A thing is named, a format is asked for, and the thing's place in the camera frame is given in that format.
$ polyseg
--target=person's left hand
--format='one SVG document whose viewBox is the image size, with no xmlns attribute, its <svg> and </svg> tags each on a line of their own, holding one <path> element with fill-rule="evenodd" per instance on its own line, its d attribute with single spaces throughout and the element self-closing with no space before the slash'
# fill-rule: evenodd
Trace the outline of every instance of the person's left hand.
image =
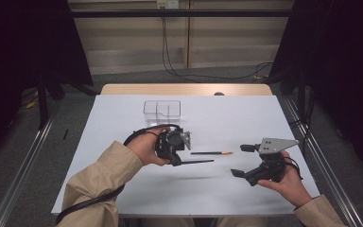
<svg viewBox="0 0 363 227">
<path fill-rule="evenodd" d="M 131 140 L 126 147 L 131 149 L 131 151 L 133 151 L 137 155 L 137 157 L 140 158 L 144 166 L 149 164 L 155 164 L 158 166 L 166 165 L 170 161 L 167 159 L 159 158 L 155 154 L 155 143 L 158 139 L 159 134 L 161 134 L 162 131 L 170 131 L 170 128 L 162 127 L 150 130 Z"/>
</svg>

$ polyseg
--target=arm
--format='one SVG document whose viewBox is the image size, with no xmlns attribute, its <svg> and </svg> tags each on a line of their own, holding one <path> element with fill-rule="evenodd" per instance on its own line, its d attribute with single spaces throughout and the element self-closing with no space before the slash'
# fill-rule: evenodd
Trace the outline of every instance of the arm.
<svg viewBox="0 0 363 227">
<path fill-rule="evenodd" d="M 290 157 L 285 150 L 282 154 Z M 296 206 L 295 214 L 305 226 L 344 226 L 326 197 L 320 196 L 313 199 L 309 195 L 292 166 L 285 167 L 285 176 L 279 183 L 260 180 L 258 184 L 279 192 L 287 201 Z"/>
<path fill-rule="evenodd" d="M 142 166 L 163 166 L 167 160 L 155 154 L 154 145 L 163 129 L 152 130 L 133 139 L 126 147 L 114 142 L 92 165 L 74 175 L 66 185 L 62 210 L 105 195 L 125 184 Z M 67 215 L 58 226 L 117 226 L 114 200 L 88 206 Z"/>
</svg>

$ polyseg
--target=tan sleeve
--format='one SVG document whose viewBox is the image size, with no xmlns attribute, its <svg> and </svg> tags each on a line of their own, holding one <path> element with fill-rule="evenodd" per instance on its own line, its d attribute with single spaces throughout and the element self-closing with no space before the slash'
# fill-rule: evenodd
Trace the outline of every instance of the tan sleeve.
<svg viewBox="0 0 363 227">
<path fill-rule="evenodd" d="M 306 205 L 296 209 L 294 213 L 307 227 L 345 226 L 324 195 L 314 198 Z"/>
<path fill-rule="evenodd" d="M 107 194 L 125 184 L 143 166 L 140 159 L 119 142 L 113 142 L 99 159 L 75 174 L 67 183 L 62 210 Z M 114 200 L 88 206 L 67 215 L 58 226 L 117 226 Z"/>
</svg>

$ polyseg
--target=gray floor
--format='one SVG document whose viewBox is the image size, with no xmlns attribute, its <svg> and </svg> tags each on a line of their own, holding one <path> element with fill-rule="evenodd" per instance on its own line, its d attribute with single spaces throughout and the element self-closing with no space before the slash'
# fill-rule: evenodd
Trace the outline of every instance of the gray floor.
<svg viewBox="0 0 363 227">
<path fill-rule="evenodd" d="M 250 83 L 253 77 L 243 79 L 231 79 L 231 77 L 242 77 L 255 71 L 255 67 L 222 67 L 202 68 L 195 70 L 178 70 L 179 74 L 187 72 L 196 75 L 207 75 L 226 77 L 228 79 L 211 79 L 205 77 L 189 77 L 198 82 L 225 82 L 225 83 Z M 268 68 L 258 75 L 267 74 Z M 100 91 L 107 83 L 155 83 L 155 82 L 192 82 L 171 75 L 165 71 L 130 73 L 120 75 L 94 76 L 94 90 Z M 88 114 L 93 106 L 94 98 L 86 96 L 79 91 L 64 86 L 66 96 L 63 100 L 49 99 L 50 110 L 59 107 L 53 120 L 53 124 L 35 158 L 34 164 L 26 174 L 25 183 L 22 185 L 19 195 L 15 198 L 12 210 L 8 218 L 3 222 L 6 226 L 52 226 L 55 217 L 50 214 L 58 192 L 61 188 L 62 179 L 65 177 L 78 140 L 82 134 Z M 281 106 L 285 112 L 286 119 L 293 121 L 291 112 L 287 108 L 286 100 L 296 98 L 296 92 L 292 96 L 281 96 L 279 84 L 271 85 L 272 92 L 278 96 Z M 7 194 L 16 173 L 22 166 L 29 148 L 38 132 L 39 113 L 38 104 L 31 109 L 22 108 L 13 120 L 9 133 L 0 145 L 0 202 Z M 353 147 L 336 134 L 337 127 L 328 117 L 318 101 L 312 115 L 311 131 L 316 137 L 320 148 L 337 175 L 338 181 L 343 186 L 348 197 L 353 202 L 354 209 L 363 221 L 363 163 L 356 157 Z M 297 139 L 303 137 L 294 128 L 293 132 Z M 317 181 L 320 192 L 325 194 L 337 209 L 340 217 L 346 224 L 340 204 L 335 199 L 333 190 L 327 185 L 314 161 L 309 148 L 306 149 L 307 164 Z M 205 219 L 198 220 L 198 226 L 203 226 Z M 270 218 L 269 226 L 301 226 L 292 216 Z"/>
</svg>

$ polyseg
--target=white table surface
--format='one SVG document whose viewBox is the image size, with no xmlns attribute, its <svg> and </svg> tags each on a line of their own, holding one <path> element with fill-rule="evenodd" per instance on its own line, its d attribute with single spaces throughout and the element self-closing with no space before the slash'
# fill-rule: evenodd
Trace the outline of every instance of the white table surface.
<svg viewBox="0 0 363 227">
<path fill-rule="evenodd" d="M 252 170 L 261 164 L 257 152 L 240 151 L 263 137 L 294 139 L 276 96 L 97 96 L 65 182 L 93 163 L 117 140 L 124 142 L 147 126 L 146 100 L 179 100 L 181 127 L 191 131 L 192 149 L 181 159 L 215 159 L 185 166 L 145 166 L 126 184 L 116 204 L 125 217 L 225 217 L 293 214 L 294 207 L 278 193 L 235 178 L 230 169 Z M 200 151 L 233 151 L 232 155 L 191 155 Z M 320 194 L 298 146 L 287 150 L 300 165 L 311 196 Z M 65 184 L 53 214 L 61 210 Z"/>
</svg>

